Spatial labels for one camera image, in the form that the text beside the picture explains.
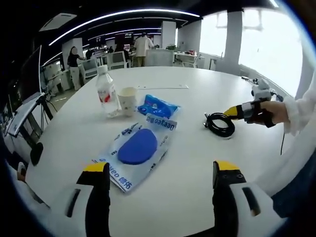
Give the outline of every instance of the blue sponge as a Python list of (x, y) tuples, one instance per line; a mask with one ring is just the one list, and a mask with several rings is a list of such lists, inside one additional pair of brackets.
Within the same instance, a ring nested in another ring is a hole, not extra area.
[(124, 164), (142, 164), (157, 150), (157, 138), (149, 129), (138, 130), (118, 151), (118, 160)]

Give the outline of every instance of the ceiling light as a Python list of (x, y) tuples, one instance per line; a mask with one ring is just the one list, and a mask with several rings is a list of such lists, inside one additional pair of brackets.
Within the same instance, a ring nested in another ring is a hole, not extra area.
[(51, 59), (47, 60), (47, 61), (43, 64), (43, 66), (45, 66), (46, 63), (48, 63), (50, 60), (56, 58), (59, 54), (62, 54), (62, 53), (63, 53), (63, 52), (60, 52), (60, 53), (56, 54), (54, 57), (52, 57)]
[(101, 36), (112, 35), (112, 34), (116, 34), (116, 33), (120, 33), (120, 32), (140, 31), (140, 30), (161, 30), (161, 28), (138, 28), (138, 29), (130, 29), (130, 30), (124, 30), (124, 31), (115, 31), (115, 32), (112, 32), (112, 33), (107, 33), (107, 34), (95, 36), (95, 37), (92, 37), (92, 38), (90, 38), (90, 39), (88, 39), (88, 40), (92, 40), (92, 39), (94, 39), (94, 38), (98, 38), (98, 37), (101, 37)]
[[(143, 33), (139, 33), (139, 34), (134, 34), (135, 36), (140, 36)], [(147, 33), (148, 35), (161, 35), (161, 33)]]
[(271, 4), (274, 6), (274, 7), (278, 7), (277, 3), (275, 0), (270, 0)]
[(86, 30), (84, 30), (84, 31), (81, 31), (81, 32), (75, 34), (74, 36), (80, 35), (80, 34), (83, 33), (83, 32), (89, 31), (89, 30), (91, 30), (91, 29), (94, 29), (94, 28), (97, 28), (97, 27), (100, 27), (100, 26), (108, 25), (108, 24), (111, 24), (111, 23), (120, 22), (120, 21), (129, 21), (129, 20), (138, 20), (138, 19), (166, 19), (166, 20), (171, 20), (171, 21), (184, 21), (183, 24), (186, 24), (186, 23), (188, 22), (187, 20), (178, 19), (178, 18), (157, 17), (157, 16), (126, 18), (126, 19), (116, 20), (116, 21), (110, 21), (110, 22), (106, 22), (106, 23), (103, 23), (103, 24), (100, 24), (100, 25), (97, 25), (97, 26), (90, 27), (89, 29), (86, 29)]
[(87, 24), (90, 24), (92, 22), (104, 19), (104, 18), (108, 18), (111, 16), (117, 16), (117, 15), (122, 15), (122, 14), (128, 14), (128, 13), (135, 13), (135, 12), (170, 12), (170, 13), (178, 13), (178, 14), (184, 14), (184, 15), (189, 15), (189, 16), (194, 16), (194, 17), (199, 17), (199, 15), (196, 14), (192, 14), (192, 13), (188, 13), (188, 12), (184, 12), (184, 11), (176, 11), (176, 10), (168, 10), (168, 9), (138, 9), (138, 10), (128, 10), (128, 11), (120, 11), (120, 12), (116, 12), (116, 13), (112, 13), (112, 14), (108, 14), (108, 15), (104, 15), (104, 16), (100, 16), (98, 18), (94, 18), (90, 21), (84, 22), (81, 25), (78, 25), (74, 28), (72, 28), (71, 30), (63, 33), (61, 36), (57, 37), (55, 40), (53, 40), (49, 46), (53, 45), (55, 42), (57, 42), (58, 40), (60, 40), (62, 37), (64, 37), (65, 35), (69, 34), (70, 32), (85, 26)]

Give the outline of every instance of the woman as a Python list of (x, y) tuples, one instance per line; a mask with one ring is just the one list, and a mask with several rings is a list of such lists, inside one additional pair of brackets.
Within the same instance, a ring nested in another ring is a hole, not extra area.
[(285, 133), (300, 132), (290, 149), (256, 181), (272, 197), (276, 212), (281, 217), (291, 216), (316, 183), (316, 71), (302, 99), (263, 102), (261, 108), (274, 114), (274, 124), (284, 123)]
[(73, 84), (75, 86), (75, 91), (81, 88), (80, 80), (79, 80), (79, 67), (77, 63), (77, 59), (84, 60), (83, 57), (78, 55), (78, 50), (76, 47), (72, 47), (70, 50), (70, 54), (68, 56), (67, 64), (70, 67), (70, 74), (73, 78)]

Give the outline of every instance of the coiled cable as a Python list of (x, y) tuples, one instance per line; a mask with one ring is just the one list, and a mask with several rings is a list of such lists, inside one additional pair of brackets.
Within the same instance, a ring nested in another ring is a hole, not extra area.
[[(235, 132), (235, 125), (232, 120), (222, 113), (205, 114), (206, 122), (204, 126), (220, 137), (230, 137)], [(219, 127), (213, 121), (221, 120), (227, 124), (227, 127)]]

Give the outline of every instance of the plastic bag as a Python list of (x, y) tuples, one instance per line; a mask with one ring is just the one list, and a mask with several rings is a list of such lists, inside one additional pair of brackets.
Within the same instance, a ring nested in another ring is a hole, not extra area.
[[(148, 114), (143, 122), (136, 123), (130, 128), (122, 131), (107, 147), (101, 152), (98, 159), (93, 159), (93, 163), (108, 162), (110, 167), (110, 179), (123, 192), (127, 193), (135, 188), (166, 155), (171, 135), (175, 131), (177, 122), (165, 118), (160, 118)], [(128, 141), (139, 129), (149, 129), (156, 137), (158, 146), (152, 157), (142, 164), (124, 164), (118, 159), (119, 149)]]
[(152, 114), (161, 118), (171, 118), (180, 106), (169, 104), (152, 95), (145, 96), (145, 102), (138, 107), (138, 111), (143, 114)]

